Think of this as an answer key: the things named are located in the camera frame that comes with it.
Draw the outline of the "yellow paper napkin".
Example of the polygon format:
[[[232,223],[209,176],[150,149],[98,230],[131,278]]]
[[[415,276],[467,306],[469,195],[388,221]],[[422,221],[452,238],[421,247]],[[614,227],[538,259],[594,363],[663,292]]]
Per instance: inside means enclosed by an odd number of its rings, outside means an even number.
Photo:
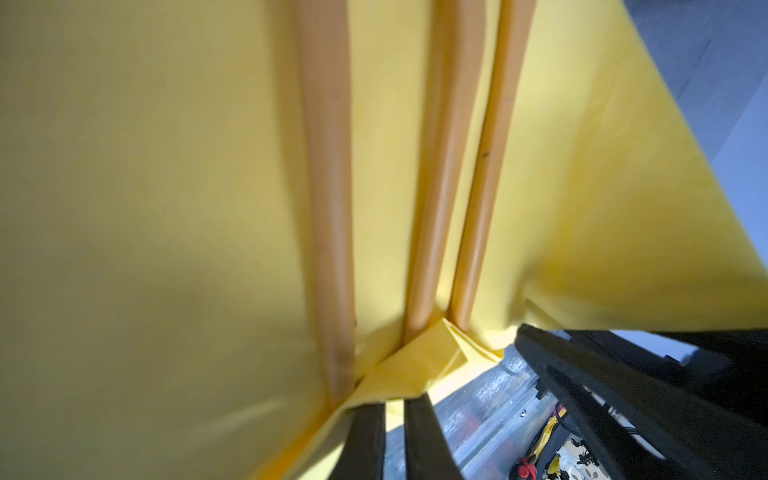
[[[619,1],[536,6],[470,329],[443,318],[502,3],[481,35],[433,317],[402,342],[436,147],[446,1],[347,6],[353,402],[441,400],[516,327],[767,324],[767,273]],[[1,5],[1,475],[318,477],[288,1]]]

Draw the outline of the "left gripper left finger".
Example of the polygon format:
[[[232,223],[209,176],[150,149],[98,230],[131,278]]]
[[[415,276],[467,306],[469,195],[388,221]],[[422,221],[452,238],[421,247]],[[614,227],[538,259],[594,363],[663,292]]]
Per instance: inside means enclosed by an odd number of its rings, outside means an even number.
[[[330,480],[382,480],[386,451],[385,404],[354,409],[351,426]]]

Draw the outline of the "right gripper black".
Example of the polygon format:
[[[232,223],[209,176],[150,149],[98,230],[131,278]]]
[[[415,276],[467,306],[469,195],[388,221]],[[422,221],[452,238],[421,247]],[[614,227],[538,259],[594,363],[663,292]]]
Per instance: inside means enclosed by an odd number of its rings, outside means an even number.
[[[765,479],[767,331],[661,335],[697,348],[678,385],[706,402],[532,326],[515,345],[612,478]]]

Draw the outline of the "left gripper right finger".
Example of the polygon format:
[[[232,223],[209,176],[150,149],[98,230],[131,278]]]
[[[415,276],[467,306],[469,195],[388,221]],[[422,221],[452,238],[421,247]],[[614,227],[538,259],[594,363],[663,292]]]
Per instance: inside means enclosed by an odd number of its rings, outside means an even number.
[[[427,393],[404,401],[406,478],[463,480]]]

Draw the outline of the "orange plastic fork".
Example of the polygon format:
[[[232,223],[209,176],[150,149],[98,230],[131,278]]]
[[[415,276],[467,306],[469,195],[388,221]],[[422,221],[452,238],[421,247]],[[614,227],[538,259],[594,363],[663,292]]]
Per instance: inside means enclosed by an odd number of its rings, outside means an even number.
[[[482,71],[483,1],[438,1],[434,45],[436,81],[429,87],[433,116],[425,123],[427,168],[413,251],[403,342],[415,339],[434,309],[472,109]]]

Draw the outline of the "orange plastic knife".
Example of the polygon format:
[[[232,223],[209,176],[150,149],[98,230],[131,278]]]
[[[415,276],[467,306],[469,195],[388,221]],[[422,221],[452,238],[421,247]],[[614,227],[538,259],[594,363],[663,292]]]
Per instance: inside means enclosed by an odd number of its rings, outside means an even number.
[[[351,61],[344,1],[296,1],[310,222],[310,314],[328,402],[355,388]]]

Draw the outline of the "orange plastic spoon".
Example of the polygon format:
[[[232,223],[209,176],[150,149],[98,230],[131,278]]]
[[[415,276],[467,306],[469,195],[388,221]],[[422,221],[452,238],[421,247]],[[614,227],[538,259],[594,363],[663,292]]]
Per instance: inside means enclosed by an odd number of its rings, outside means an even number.
[[[459,248],[448,318],[470,329],[511,121],[537,2],[503,1],[480,143]]]

